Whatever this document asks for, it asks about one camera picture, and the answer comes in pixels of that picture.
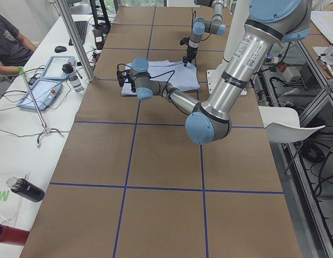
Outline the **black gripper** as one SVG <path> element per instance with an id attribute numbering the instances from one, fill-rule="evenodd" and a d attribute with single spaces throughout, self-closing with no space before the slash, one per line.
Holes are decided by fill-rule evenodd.
<path id="1" fill-rule="evenodd" d="M 188 47 L 187 47 L 187 53 L 186 53 L 186 55 L 183 57 L 183 65 L 184 65 L 185 67 L 186 67 L 187 64 L 188 64 L 188 61 L 189 61 L 189 63 L 192 63 L 193 60 L 196 58 L 197 50 L 198 50 L 197 47 L 191 47 L 190 45 L 188 45 Z"/>
<path id="2" fill-rule="evenodd" d="M 133 93 L 136 93 L 136 86 L 135 86 L 135 83 L 134 83 L 134 79 L 132 79 L 131 76 L 127 77 L 127 83 L 129 83 L 131 85 L 131 91 Z"/>

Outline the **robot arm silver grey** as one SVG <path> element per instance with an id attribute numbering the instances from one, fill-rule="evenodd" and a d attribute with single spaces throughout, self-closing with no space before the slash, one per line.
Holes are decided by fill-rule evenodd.
<path id="1" fill-rule="evenodd" d="M 120 81 L 131 84 L 141 101 L 161 96 L 187 114 L 186 133 L 196 144 L 230 133 L 229 111 L 274 44 L 298 41 L 309 33 L 311 1 L 242 1 L 242 5 L 248 11 L 245 32 L 206 101 L 195 100 L 168 81 L 153 80 L 142 56 L 133 60 Z"/>
<path id="2" fill-rule="evenodd" d="M 223 9 L 225 7 L 225 1 L 194 0 L 194 4 L 211 7 L 213 13 L 211 21 L 205 20 L 203 17 L 196 17 L 192 23 L 191 35 L 180 40 L 181 46 L 187 45 L 187 53 L 182 58 L 182 62 L 185 67 L 196 58 L 197 50 L 204 33 L 223 35 L 226 29 L 226 26 L 223 24 Z"/>

